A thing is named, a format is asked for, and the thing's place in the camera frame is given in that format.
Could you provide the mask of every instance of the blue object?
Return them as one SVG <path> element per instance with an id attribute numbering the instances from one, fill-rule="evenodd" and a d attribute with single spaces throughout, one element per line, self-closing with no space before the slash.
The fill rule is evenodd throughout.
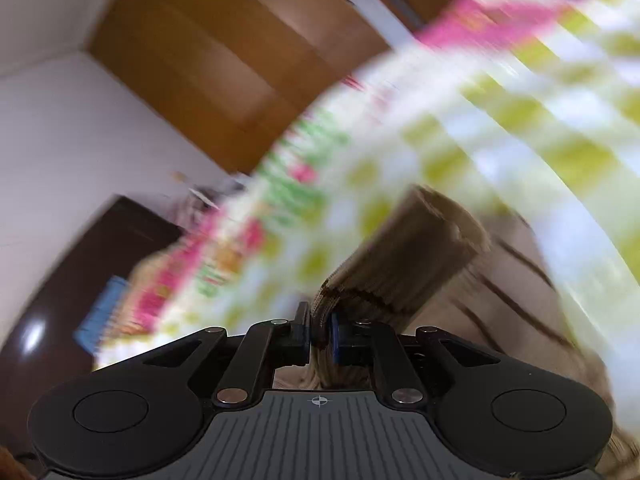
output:
<path id="1" fill-rule="evenodd" d="M 80 326 L 74 332 L 74 339 L 89 354 L 95 355 L 107 322 L 129 282 L 118 276 L 111 276 L 98 299 L 92 305 Z"/>

